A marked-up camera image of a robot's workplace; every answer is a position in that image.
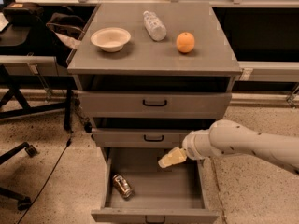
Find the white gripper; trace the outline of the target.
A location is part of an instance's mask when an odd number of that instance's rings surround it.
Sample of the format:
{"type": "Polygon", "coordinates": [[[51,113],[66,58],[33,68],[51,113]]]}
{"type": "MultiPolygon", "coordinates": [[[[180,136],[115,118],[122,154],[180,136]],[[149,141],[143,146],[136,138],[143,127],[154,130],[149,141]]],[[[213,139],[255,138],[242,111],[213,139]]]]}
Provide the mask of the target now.
{"type": "Polygon", "coordinates": [[[203,160],[212,155],[209,130],[199,130],[190,132],[184,138],[182,148],[174,147],[159,159],[158,164],[161,168],[167,168],[185,162],[187,156],[191,160],[203,160]]]}

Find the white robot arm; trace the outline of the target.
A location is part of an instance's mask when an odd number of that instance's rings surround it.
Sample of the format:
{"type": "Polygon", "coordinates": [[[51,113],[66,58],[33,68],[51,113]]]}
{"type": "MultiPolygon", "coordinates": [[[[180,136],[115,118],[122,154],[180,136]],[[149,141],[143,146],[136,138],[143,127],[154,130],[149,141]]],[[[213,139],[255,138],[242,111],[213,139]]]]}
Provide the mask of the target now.
{"type": "Polygon", "coordinates": [[[299,138],[255,132],[236,122],[221,119],[209,129],[192,131],[158,164],[161,168],[207,157],[247,154],[268,161],[293,174],[299,174],[299,138]]]}

